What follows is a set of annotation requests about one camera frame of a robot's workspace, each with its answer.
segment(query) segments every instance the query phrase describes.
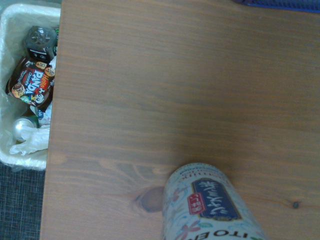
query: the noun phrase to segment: snack wrapper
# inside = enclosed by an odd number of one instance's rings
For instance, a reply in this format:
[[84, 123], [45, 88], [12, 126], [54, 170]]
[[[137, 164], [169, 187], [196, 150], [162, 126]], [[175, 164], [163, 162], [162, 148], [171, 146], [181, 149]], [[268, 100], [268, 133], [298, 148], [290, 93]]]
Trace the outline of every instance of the snack wrapper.
[[45, 112], [53, 98], [55, 74], [47, 63], [22, 57], [5, 93]]

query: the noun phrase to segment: silver can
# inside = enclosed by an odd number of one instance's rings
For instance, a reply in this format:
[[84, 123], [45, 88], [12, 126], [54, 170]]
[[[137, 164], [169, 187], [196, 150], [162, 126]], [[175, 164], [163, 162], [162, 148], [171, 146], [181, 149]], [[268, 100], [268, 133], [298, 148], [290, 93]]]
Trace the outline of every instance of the silver can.
[[13, 134], [13, 137], [16, 140], [18, 140], [19, 142], [25, 142], [26, 141], [21, 136], [22, 126], [27, 126], [27, 127], [30, 127], [30, 128], [37, 128], [37, 122], [35, 121], [34, 118], [26, 117], [26, 116], [19, 117], [13, 122], [12, 134]]
[[192, 163], [164, 188], [162, 240], [268, 240], [227, 176]]

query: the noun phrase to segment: blue object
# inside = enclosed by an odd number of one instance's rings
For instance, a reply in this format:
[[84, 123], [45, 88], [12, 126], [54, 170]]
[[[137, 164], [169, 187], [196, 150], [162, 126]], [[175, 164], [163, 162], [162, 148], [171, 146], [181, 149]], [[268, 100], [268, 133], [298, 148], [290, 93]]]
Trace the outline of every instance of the blue object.
[[320, 0], [233, 0], [254, 7], [320, 13]]
[[220, 182], [211, 178], [200, 178], [191, 185], [193, 192], [201, 194], [204, 199], [205, 210], [199, 213], [200, 218], [222, 222], [243, 220], [227, 190]]

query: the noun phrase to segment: wooden table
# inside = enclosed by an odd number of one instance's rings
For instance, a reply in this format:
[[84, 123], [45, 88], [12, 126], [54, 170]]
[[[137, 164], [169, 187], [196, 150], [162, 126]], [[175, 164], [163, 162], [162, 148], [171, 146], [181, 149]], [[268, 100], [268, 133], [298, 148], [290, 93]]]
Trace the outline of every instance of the wooden table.
[[319, 25], [230, 0], [64, 0], [41, 239], [159, 239], [162, 187], [191, 162], [272, 239], [319, 239]]

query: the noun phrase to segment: trash bin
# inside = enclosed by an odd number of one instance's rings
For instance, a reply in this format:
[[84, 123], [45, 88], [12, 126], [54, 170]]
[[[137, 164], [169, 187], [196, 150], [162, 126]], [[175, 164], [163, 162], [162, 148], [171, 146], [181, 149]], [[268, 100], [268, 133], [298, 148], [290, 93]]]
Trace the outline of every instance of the trash bin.
[[5, 87], [22, 56], [26, 55], [23, 39], [32, 26], [56, 27], [60, 23], [60, 8], [30, 4], [13, 4], [7, 7], [0, 20], [0, 160], [15, 169], [45, 170], [48, 150], [35, 153], [10, 154], [13, 139], [12, 123], [28, 105], [8, 96]]

